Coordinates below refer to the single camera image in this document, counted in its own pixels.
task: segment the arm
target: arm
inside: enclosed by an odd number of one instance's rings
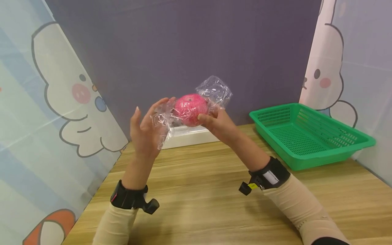
[[[131,118],[131,138],[135,148],[134,159],[127,165],[119,183],[120,188],[128,193],[143,195],[146,191],[147,179],[155,158],[159,154],[158,144],[164,128],[156,127],[151,116],[155,108],[168,102],[161,99],[149,109],[140,123],[141,112],[137,107]],[[115,200],[114,195],[98,225],[93,245],[126,245],[139,207],[132,202],[132,207]]]
[[[199,120],[220,141],[230,146],[249,171],[263,178],[267,170],[280,171],[263,192],[299,230],[305,245],[346,245],[349,241],[316,197],[276,159],[271,158],[241,132],[227,113],[219,109]]]

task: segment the cartoon character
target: cartoon character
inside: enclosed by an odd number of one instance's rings
[[[74,224],[75,214],[71,210],[57,210],[37,224],[22,245],[61,245]]]
[[[60,138],[77,146],[80,157],[101,150],[116,152],[128,143],[57,22],[32,36],[34,64],[46,83],[45,100],[67,120]]]
[[[343,37],[333,26],[336,0],[323,0],[314,32],[300,103],[355,127],[357,112],[341,100],[344,83],[340,74]]]

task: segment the apple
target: apple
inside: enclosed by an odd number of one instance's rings
[[[188,127],[200,125],[197,116],[207,113],[207,101],[198,94],[184,95],[174,105],[174,115],[180,118],[182,123]]]

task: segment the clear plastic bag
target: clear plastic bag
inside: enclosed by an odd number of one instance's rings
[[[229,87],[222,80],[210,76],[196,88],[196,93],[160,105],[152,116],[155,127],[161,133],[158,149],[162,148],[165,140],[174,136],[174,127],[200,125],[199,114],[210,114],[216,108],[225,109],[231,96]]]

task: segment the green plastic basket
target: green plastic basket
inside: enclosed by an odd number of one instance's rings
[[[249,115],[257,132],[295,171],[346,160],[376,143],[369,135],[298,103]]]

